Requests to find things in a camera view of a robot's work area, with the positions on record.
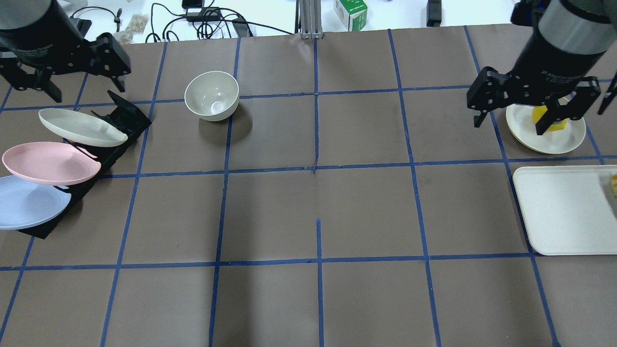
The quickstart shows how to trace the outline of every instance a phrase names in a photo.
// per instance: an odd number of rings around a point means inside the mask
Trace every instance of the green and white box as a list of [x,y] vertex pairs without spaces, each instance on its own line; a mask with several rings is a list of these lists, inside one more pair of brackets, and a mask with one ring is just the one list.
[[359,31],[366,25],[368,6],[363,0],[334,0],[334,11],[347,31]]

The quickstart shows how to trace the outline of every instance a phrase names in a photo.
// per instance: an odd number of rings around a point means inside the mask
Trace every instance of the white rectangular tray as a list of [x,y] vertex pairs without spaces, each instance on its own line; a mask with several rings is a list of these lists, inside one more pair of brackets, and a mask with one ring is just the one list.
[[529,242],[548,256],[617,254],[617,165],[521,167],[514,186]]

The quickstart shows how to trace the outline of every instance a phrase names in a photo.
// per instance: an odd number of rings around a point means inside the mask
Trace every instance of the yellow sponge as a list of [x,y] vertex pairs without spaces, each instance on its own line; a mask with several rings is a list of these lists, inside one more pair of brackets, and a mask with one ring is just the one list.
[[[542,118],[542,116],[544,115],[544,113],[546,113],[547,110],[548,110],[548,108],[546,106],[536,106],[536,107],[534,107],[534,110],[531,112],[531,115],[534,117],[534,124],[538,123],[538,120],[540,120],[540,118]],[[551,125],[547,131],[548,132],[555,132],[557,130],[563,130],[566,127],[567,122],[568,122],[568,119],[564,119],[560,123],[556,123],[556,124]]]

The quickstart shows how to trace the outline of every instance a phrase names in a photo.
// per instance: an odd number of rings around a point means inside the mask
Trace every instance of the pink plate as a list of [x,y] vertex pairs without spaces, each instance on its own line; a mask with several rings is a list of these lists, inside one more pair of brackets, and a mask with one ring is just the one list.
[[40,185],[75,185],[101,169],[100,162],[60,142],[20,144],[4,152],[2,163],[15,176]]

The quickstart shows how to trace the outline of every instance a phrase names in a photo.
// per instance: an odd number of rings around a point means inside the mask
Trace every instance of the blue plate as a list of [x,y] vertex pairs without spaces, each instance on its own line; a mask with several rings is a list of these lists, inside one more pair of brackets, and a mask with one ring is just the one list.
[[53,186],[38,185],[15,176],[0,177],[0,230],[43,224],[59,215],[71,195]]

